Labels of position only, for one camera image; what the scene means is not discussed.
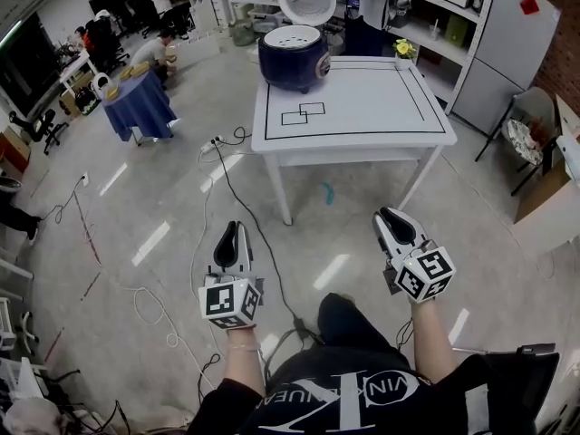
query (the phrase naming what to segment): black t-shirt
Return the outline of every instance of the black t-shirt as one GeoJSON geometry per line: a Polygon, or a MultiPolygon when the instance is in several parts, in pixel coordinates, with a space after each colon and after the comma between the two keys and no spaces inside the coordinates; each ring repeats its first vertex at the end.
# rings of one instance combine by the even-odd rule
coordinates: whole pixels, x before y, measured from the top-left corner
{"type": "Polygon", "coordinates": [[[450,435],[489,428],[510,435],[534,433],[526,410],[509,399],[509,391],[478,356],[433,385],[395,353],[323,346],[285,362],[264,399],[225,379],[203,401],[188,435],[450,435]],[[471,389],[478,390],[466,399],[471,389]]]}

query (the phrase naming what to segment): brick wall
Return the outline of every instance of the brick wall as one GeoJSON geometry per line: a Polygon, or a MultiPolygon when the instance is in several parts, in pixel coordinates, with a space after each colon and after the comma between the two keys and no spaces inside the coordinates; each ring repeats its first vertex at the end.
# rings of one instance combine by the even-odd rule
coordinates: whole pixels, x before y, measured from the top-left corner
{"type": "Polygon", "coordinates": [[[534,84],[560,95],[580,115],[580,0],[549,1],[562,16],[534,84]]]}

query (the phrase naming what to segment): person in white shirt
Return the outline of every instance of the person in white shirt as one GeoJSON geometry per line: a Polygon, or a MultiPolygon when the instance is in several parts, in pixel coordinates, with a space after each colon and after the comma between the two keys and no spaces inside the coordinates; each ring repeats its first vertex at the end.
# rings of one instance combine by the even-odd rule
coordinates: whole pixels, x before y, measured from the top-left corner
{"type": "Polygon", "coordinates": [[[175,31],[179,34],[182,39],[187,39],[187,27],[185,21],[183,20],[183,11],[181,11],[181,5],[175,8],[171,4],[171,0],[153,0],[155,9],[161,17],[161,24],[169,27],[173,24],[175,31]]]}
{"type": "Polygon", "coordinates": [[[151,70],[157,74],[161,83],[168,78],[168,73],[176,71],[175,66],[167,62],[167,46],[173,41],[173,33],[170,29],[163,28],[159,32],[159,37],[146,42],[134,55],[130,61],[131,66],[142,63],[149,63],[151,70]]]}

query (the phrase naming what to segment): yellow plate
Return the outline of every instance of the yellow plate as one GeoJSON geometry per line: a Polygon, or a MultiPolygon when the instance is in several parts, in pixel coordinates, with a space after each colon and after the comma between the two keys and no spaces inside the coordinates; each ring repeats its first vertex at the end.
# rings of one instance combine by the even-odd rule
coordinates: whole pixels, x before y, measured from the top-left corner
{"type": "Polygon", "coordinates": [[[105,97],[107,98],[107,100],[109,102],[115,100],[118,96],[119,96],[119,86],[118,85],[115,85],[114,87],[111,87],[107,91],[107,94],[105,95],[105,97]]]}
{"type": "Polygon", "coordinates": [[[132,71],[133,71],[133,67],[132,66],[127,66],[125,69],[123,69],[121,71],[121,74],[119,75],[119,78],[122,81],[127,81],[127,79],[129,79],[131,77],[132,71]]]}
{"type": "Polygon", "coordinates": [[[142,64],[135,66],[130,75],[132,77],[139,77],[142,74],[146,73],[148,70],[149,70],[149,63],[145,62],[145,63],[142,63],[142,64]]]}

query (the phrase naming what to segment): refrigerator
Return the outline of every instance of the refrigerator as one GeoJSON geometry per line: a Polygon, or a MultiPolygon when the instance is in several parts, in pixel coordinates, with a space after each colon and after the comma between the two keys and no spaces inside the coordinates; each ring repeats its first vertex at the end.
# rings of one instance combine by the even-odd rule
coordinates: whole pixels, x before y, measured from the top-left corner
{"type": "Polygon", "coordinates": [[[473,64],[452,111],[489,135],[511,98],[526,91],[554,37],[560,11],[536,0],[526,15],[523,0],[493,0],[473,64]]]}

